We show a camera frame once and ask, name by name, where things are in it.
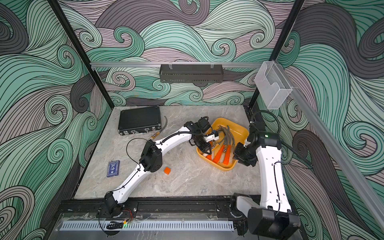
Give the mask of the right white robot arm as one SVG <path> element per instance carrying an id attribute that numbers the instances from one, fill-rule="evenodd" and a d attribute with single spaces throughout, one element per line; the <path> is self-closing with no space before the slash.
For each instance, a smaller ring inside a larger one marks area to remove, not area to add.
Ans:
<path id="1" fill-rule="evenodd" d="M 260 202 L 252 197 L 234 194 L 232 206 L 243 220 L 234 224 L 238 235 L 252 235 L 275 240 L 288 240 L 301 227 L 300 217 L 294 214 L 284 185 L 282 170 L 281 127 L 275 133 L 260 130 L 255 124 L 257 114 L 270 114 L 259 110 L 251 116 L 247 141 L 238 143 L 234 159 L 244 166 L 259 165 L 262 193 Z"/>

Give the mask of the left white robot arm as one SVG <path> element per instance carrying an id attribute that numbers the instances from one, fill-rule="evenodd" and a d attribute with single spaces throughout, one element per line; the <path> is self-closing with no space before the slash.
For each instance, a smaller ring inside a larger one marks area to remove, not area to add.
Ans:
<path id="1" fill-rule="evenodd" d="M 189 142 L 202 153 L 212 154 L 211 142 L 219 139 L 219 133 L 213 130 L 208 117 L 200 118 L 196 123 L 186 122 L 176 132 L 158 141 L 147 140 L 136 161 L 137 166 L 132 173 L 114 190 L 104 196 L 104 203 L 111 217 L 118 217 L 123 212 L 124 203 L 136 187 L 151 173 L 158 171 L 163 165 L 163 156 L 176 146 Z"/>

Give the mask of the wooden handle sickle with label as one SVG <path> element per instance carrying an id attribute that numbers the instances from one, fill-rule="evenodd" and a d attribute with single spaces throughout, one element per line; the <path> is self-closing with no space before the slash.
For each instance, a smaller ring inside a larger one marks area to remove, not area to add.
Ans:
<path id="1" fill-rule="evenodd" d="M 156 133 L 154 133 L 152 136 L 151 136 L 151 139 L 154 140 L 163 130 L 165 130 L 165 128 L 167 127 L 167 124 L 168 124 L 168 118 L 166 116 L 164 116 L 165 118 L 165 124 L 163 125 L 163 127 L 157 131 Z"/>

